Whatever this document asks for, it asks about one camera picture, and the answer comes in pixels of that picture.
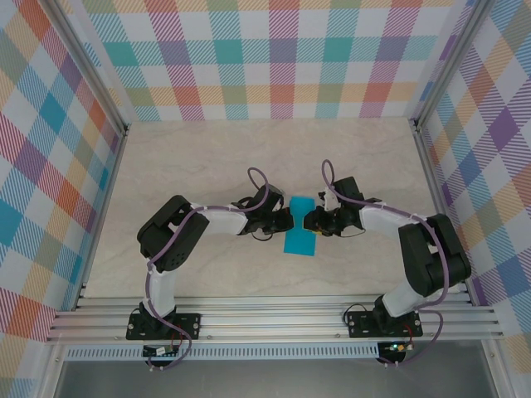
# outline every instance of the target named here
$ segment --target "purple cable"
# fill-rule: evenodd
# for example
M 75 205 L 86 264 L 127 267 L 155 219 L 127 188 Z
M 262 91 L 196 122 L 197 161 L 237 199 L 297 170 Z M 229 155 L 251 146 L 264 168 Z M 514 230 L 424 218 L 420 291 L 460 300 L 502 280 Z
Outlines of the purple cable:
M 325 166 L 327 164 L 329 165 L 330 172 L 332 173 L 332 182 L 330 182 L 329 179 L 326 177 Z M 391 207 L 391 206 L 387 206 L 387 205 L 383 205 L 383 204 L 379 204 L 379 203 L 371 203 L 370 201 L 356 201 L 355 199 L 350 199 L 349 197 L 344 197 L 340 193 L 336 192 L 336 190 L 334 189 L 334 186 L 332 185 L 334 183 L 334 179 L 335 179 L 334 166 L 332 165 L 332 162 L 330 162 L 328 159 L 325 159 L 323 161 L 323 163 L 321 164 L 321 173 L 323 174 L 323 179 L 324 179 L 324 182 L 326 183 L 326 186 L 328 187 L 328 189 L 331 192 L 334 193 L 334 195 L 336 197 L 338 197 L 338 198 L 340 198 L 340 199 L 342 199 L 344 201 L 349 201 L 350 203 L 354 203 L 355 205 L 374 207 L 374 208 L 377 208 L 377 209 L 382 209 L 382 210 L 385 210 L 385 211 L 389 211 L 391 213 L 398 214 L 399 216 L 404 216 L 404 217 L 411 218 L 411 219 L 413 219 L 415 221 L 420 222 L 421 225 L 423 225 L 424 228 L 426 228 L 426 230 L 430 234 L 431 238 L 435 242 L 435 246 L 437 247 L 437 250 L 439 251 L 439 256 L 441 257 L 441 265 L 442 265 L 442 273 L 443 273 L 444 282 L 443 282 L 442 294 L 437 300 L 431 301 L 431 302 L 428 302 L 428 303 L 423 303 L 423 304 L 417 306 L 415 309 L 420 311 L 422 308 L 426 308 L 426 307 L 430 307 L 430 306 L 434 306 L 434 305 L 438 305 L 438 304 L 442 303 L 444 301 L 444 299 L 446 298 L 446 295 L 448 294 L 448 288 L 449 288 L 449 285 L 450 285 L 450 276 L 449 276 L 449 272 L 448 272 L 448 263 L 446 261 L 445 252 L 442 249 L 441 242 L 439 241 L 439 238 L 437 237 L 437 235 L 436 235 L 435 231 L 433 230 L 433 228 L 431 228 L 430 225 L 425 220 L 423 220 L 421 217 L 419 217 L 419 216 L 417 216 L 415 214 L 408 213 L 407 211 L 400 210 L 400 209 L 397 209 L 395 207 Z M 425 352 L 427 351 L 427 349 L 430 346 L 432 346 L 437 341 L 437 338 L 439 338 L 439 336 L 441 335 L 442 326 L 444 324 L 444 321 L 442 319 L 441 313 L 439 313 L 438 311 L 435 311 L 435 310 L 424 310 L 424 311 L 420 311 L 420 312 L 437 314 L 439 316 L 439 319 L 440 319 L 439 329 L 437 330 L 437 333 L 432 338 L 432 340 L 428 343 L 427 347 L 424 348 L 424 350 L 422 350 L 419 354 L 416 354 L 413 358 L 407 359 L 404 362 L 402 362 L 403 365 L 405 365 L 406 363 L 411 363 L 411 362 L 415 361 L 418 357 L 422 357 L 425 354 Z
M 153 304 L 151 302 L 151 292 L 149 291 L 149 282 L 151 281 L 151 274 L 153 273 L 153 268 L 155 268 L 154 263 L 158 259 L 160 259 L 169 250 L 170 247 L 172 247 L 173 243 L 175 242 L 175 240 L 177 239 L 177 237 L 179 236 L 179 234 L 183 230 L 184 225 L 188 222 L 188 220 L 190 220 L 190 218 L 192 218 L 192 216 L 194 214 L 196 214 L 196 213 L 198 213 L 200 211 L 208 211 L 208 210 L 222 210 L 222 211 L 234 211 L 235 213 L 247 213 L 249 211 L 254 211 L 257 208 L 259 208 L 260 206 L 262 206 L 265 203 L 267 196 L 269 195 L 269 182 L 267 181 L 266 175 L 260 169 L 258 169 L 256 167 L 249 167 L 247 169 L 247 175 L 251 179 L 251 182 L 256 187 L 256 189 L 259 189 L 259 187 L 258 187 L 258 185 L 256 184 L 254 178 L 251 175 L 251 172 L 253 172 L 253 171 L 254 172 L 258 172 L 261 175 L 261 177 L 264 179 L 264 185 L 265 185 L 264 197 L 261 198 L 261 200 L 258 202 L 258 204 L 256 204 L 253 207 L 249 207 L 248 209 L 238 209 L 238 208 L 229 207 L 229 206 L 201 206 L 201 207 L 197 207 L 197 208 L 193 209 L 192 211 L 190 211 L 183 218 L 183 220 L 181 221 L 181 223 L 179 224 L 178 228 L 173 233 L 173 235 L 170 238 L 170 240 L 168 241 L 168 243 L 153 258 L 151 258 L 148 261 L 148 263 L 147 263 L 148 274 L 146 276 L 145 291 L 146 291 L 146 299 L 148 301 L 148 307 L 151 310 L 151 314 L 154 317 L 156 317 L 156 319 L 159 320 L 159 322 L 161 322 L 164 325 L 168 326 L 169 328 L 181 333 L 188 340 L 188 347 L 187 347 L 186 351 L 184 352 L 184 354 L 182 354 L 179 358 L 177 358 L 176 360 L 174 360 L 172 363 L 170 363 L 167 366 L 155 366 L 151 362 L 151 357 L 148 358 L 148 364 L 151 366 L 151 370 L 156 369 L 156 370 L 159 370 L 159 371 L 166 371 L 167 369 L 171 369 L 172 367 L 175 367 L 180 362 L 182 362 L 183 359 L 192 350 L 192 338 L 190 337 L 190 335 L 186 331 L 182 330 L 181 328 L 173 325 L 172 323 L 170 323 L 170 322 L 166 321 L 164 318 L 162 318 L 157 313 L 157 311 L 155 311 L 155 308 L 154 308 L 154 306 L 153 306 Z

